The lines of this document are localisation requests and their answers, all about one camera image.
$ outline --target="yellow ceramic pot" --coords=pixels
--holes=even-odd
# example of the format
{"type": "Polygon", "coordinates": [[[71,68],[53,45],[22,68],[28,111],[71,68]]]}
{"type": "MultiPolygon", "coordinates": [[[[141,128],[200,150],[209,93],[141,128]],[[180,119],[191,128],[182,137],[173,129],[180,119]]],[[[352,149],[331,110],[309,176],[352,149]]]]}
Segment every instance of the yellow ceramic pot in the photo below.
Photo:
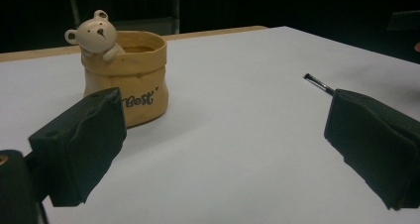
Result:
{"type": "Polygon", "coordinates": [[[166,111],[166,41],[149,32],[121,31],[117,43],[125,52],[116,54],[110,61],[103,60],[102,55],[82,57],[86,78],[84,96],[119,87],[126,125],[133,127],[166,111]]]}

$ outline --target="bear ear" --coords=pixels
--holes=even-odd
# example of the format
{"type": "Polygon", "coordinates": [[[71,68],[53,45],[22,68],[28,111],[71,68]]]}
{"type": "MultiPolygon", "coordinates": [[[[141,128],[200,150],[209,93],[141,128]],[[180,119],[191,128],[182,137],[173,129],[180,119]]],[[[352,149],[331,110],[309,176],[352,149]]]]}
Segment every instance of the bear ear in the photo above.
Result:
{"type": "Polygon", "coordinates": [[[108,14],[106,14],[102,10],[96,10],[95,14],[94,14],[94,18],[101,18],[101,19],[105,19],[106,21],[108,21],[108,14]]]}
{"type": "Polygon", "coordinates": [[[75,30],[72,30],[72,29],[67,30],[67,32],[65,32],[64,34],[65,40],[72,45],[77,45],[76,34],[77,34],[77,31],[75,30]]]}

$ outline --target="white table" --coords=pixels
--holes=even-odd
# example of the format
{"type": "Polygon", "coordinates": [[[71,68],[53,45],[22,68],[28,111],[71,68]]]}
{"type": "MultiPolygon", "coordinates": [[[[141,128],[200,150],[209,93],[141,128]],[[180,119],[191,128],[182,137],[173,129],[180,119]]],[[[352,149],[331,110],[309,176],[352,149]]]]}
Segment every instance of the white table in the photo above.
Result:
{"type": "MultiPolygon", "coordinates": [[[[387,210],[324,139],[331,96],[303,79],[369,95],[420,120],[420,64],[290,28],[168,42],[169,107],[128,131],[85,204],[60,223],[419,223],[387,210]]],[[[0,63],[0,150],[81,99],[80,55],[0,63]]]]}

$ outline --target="table edge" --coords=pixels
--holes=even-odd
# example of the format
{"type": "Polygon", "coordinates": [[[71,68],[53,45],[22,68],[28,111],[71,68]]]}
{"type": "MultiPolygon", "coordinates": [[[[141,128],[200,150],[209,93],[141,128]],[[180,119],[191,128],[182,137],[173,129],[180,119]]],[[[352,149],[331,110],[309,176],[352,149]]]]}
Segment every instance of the table edge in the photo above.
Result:
{"type": "MultiPolygon", "coordinates": [[[[162,36],[162,37],[167,41],[173,41],[173,40],[182,40],[182,39],[189,39],[189,38],[249,32],[249,31],[255,31],[255,30],[262,30],[262,29],[266,29],[266,27],[248,26],[248,27],[241,27],[241,28],[231,28],[231,29],[211,30],[211,31],[203,31],[203,32],[195,32],[195,33],[167,35],[167,36],[162,36]]],[[[76,54],[76,53],[80,53],[79,46],[69,46],[69,47],[61,47],[61,48],[4,53],[4,54],[0,54],[0,62],[20,60],[20,59],[29,59],[29,58],[38,58],[38,57],[47,57],[47,56],[70,55],[70,54],[76,54]]]]}

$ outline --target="teddy bear figurine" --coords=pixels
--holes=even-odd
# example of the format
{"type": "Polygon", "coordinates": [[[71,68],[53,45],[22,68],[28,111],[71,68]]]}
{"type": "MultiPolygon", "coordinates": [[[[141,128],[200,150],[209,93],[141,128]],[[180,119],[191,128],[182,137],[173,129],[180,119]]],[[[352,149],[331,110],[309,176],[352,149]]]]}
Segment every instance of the teddy bear figurine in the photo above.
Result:
{"type": "Polygon", "coordinates": [[[85,57],[100,54],[105,61],[109,61],[116,54],[124,52],[116,42],[117,30],[102,10],[95,11],[94,17],[80,24],[77,30],[67,30],[64,36],[68,43],[80,45],[85,57]]]}

